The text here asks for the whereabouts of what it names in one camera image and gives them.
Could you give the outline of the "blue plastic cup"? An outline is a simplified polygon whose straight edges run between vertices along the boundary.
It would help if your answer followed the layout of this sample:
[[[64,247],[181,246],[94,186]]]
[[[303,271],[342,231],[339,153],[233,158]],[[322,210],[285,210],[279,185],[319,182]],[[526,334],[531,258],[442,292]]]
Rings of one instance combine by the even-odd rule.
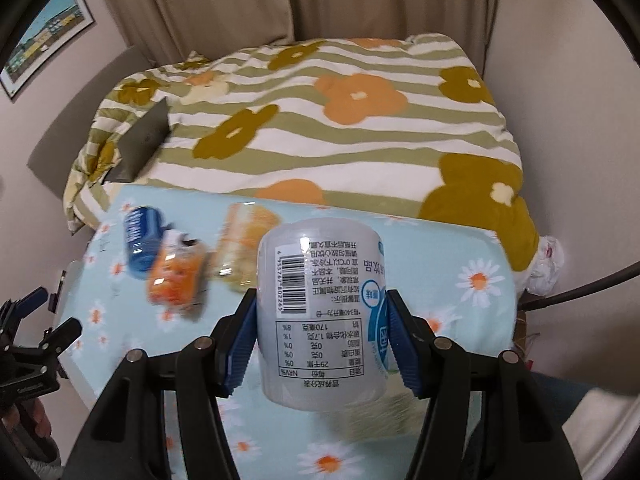
[[[143,280],[151,272],[166,230],[163,214],[157,208],[141,206],[126,214],[124,233],[127,269],[134,278]]]

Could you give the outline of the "yellow clear cup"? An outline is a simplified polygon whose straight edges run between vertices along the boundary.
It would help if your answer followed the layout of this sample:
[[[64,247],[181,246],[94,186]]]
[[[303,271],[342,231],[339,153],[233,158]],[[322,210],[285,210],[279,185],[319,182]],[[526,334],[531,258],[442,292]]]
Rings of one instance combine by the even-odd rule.
[[[237,292],[254,287],[259,244],[280,223],[280,216],[265,206],[232,204],[218,237],[209,275]]]

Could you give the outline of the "white plastic bag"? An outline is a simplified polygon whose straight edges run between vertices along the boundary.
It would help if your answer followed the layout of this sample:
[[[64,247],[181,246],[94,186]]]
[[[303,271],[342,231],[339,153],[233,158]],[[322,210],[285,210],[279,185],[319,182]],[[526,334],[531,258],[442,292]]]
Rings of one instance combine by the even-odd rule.
[[[549,296],[558,282],[564,263],[565,255],[560,241],[553,236],[542,236],[528,268],[514,272],[518,297],[524,292],[534,296]]]

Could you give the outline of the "daisy print tablecloth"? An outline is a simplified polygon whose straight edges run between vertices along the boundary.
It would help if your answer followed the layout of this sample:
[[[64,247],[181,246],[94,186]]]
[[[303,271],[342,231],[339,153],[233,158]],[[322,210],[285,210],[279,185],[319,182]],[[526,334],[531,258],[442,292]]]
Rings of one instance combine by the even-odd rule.
[[[151,356],[182,349],[232,313],[241,293],[214,278],[202,306],[163,323],[146,298],[145,282],[127,269],[124,220],[141,206],[159,209],[166,223],[215,252],[228,209],[256,203],[284,223],[347,218],[382,238],[387,284],[410,311],[439,335],[469,352],[495,356],[510,347],[516,290],[494,232],[328,206],[249,200],[152,186],[127,185],[103,215],[58,318],[78,318],[81,336],[62,362],[82,402],[92,405],[115,368],[133,348]],[[382,399],[349,411],[309,413],[270,402],[262,393],[259,364],[248,364],[244,382],[220,404],[235,463],[245,479],[404,478],[426,405],[388,376]]]

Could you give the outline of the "orange cartoon bottle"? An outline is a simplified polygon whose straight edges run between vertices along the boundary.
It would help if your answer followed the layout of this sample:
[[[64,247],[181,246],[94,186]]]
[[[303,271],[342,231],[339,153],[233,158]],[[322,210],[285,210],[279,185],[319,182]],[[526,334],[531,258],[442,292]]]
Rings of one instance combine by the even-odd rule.
[[[207,246],[186,232],[169,229],[146,280],[146,296],[160,308],[160,322],[178,320],[198,310],[205,295]]]

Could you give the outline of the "grey headboard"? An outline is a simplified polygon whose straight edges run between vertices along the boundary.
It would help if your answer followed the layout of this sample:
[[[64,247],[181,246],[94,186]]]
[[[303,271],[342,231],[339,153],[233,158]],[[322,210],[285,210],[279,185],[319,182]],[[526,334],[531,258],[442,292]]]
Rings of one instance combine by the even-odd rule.
[[[32,150],[27,167],[62,200],[73,161],[88,139],[98,106],[119,81],[153,64],[138,47],[129,47],[89,80],[55,117]]]

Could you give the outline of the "dark grey laptop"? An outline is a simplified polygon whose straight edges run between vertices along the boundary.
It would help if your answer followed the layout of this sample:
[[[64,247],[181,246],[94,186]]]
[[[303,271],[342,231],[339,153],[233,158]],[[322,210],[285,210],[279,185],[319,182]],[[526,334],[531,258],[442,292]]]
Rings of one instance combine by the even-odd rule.
[[[106,174],[106,182],[132,183],[170,133],[168,104],[155,103],[117,141],[120,161]]]

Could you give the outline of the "striped floral duvet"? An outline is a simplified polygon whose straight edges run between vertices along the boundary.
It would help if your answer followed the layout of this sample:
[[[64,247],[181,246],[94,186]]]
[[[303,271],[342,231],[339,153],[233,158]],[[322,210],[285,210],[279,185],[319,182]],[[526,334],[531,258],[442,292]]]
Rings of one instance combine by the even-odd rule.
[[[535,259],[518,144],[445,35],[192,53],[127,75],[99,100],[70,167],[71,231],[101,224],[117,142],[157,104],[169,134],[143,184],[475,226],[496,234],[514,271]]]

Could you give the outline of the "beige curtain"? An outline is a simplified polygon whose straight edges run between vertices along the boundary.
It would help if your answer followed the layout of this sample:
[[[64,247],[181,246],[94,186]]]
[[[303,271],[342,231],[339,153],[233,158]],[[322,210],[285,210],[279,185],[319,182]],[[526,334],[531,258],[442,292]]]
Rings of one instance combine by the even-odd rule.
[[[157,64],[316,38],[441,32],[485,65],[497,0],[105,0],[126,43]]]

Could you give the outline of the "framed wall picture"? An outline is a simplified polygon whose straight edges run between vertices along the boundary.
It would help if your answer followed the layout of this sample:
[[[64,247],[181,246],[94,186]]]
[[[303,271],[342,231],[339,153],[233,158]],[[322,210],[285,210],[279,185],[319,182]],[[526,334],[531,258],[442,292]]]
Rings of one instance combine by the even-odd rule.
[[[53,55],[93,24],[86,0],[50,0],[2,68],[1,85],[8,98],[13,101]]]

